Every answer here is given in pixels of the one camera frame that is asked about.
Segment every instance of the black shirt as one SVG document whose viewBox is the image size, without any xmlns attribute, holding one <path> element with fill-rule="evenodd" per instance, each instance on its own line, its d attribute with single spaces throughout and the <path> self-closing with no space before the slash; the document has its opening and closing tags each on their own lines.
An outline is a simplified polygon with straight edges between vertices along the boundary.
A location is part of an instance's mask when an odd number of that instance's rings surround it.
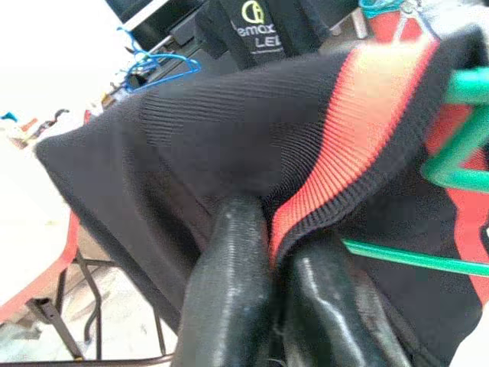
<svg viewBox="0 0 489 367">
<path fill-rule="evenodd" d="M 314 52 L 329 29 L 310 0 L 209 0 L 196 37 L 214 58 L 229 50 L 240 69 Z"/>
</svg>

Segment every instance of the red stripe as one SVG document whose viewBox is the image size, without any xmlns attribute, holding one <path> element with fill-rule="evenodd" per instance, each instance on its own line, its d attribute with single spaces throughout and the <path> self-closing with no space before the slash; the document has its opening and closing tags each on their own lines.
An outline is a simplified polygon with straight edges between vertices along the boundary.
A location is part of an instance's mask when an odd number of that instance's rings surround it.
<svg viewBox="0 0 489 367">
<path fill-rule="evenodd" d="M 444 106 L 426 139 L 428 152 L 435 154 L 470 114 L 471 108 L 468 106 Z M 464 167 L 487 171 L 482 152 L 476 151 Z M 487 222 L 489 195 L 457 189 L 447 189 L 446 192 L 457 207 L 454 240 L 460 258 L 489 263 L 489 255 L 480 234 L 481 227 Z M 476 276 L 470 276 L 470 279 L 481 303 L 485 304 L 489 300 L 489 279 Z"/>
<path fill-rule="evenodd" d="M 350 53 L 329 102 L 317 162 L 304 185 L 274 214 L 272 259 L 300 220 L 372 165 L 401 120 L 437 46 L 425 40 L 397 46 L 371 44 Z"/>
</svg>

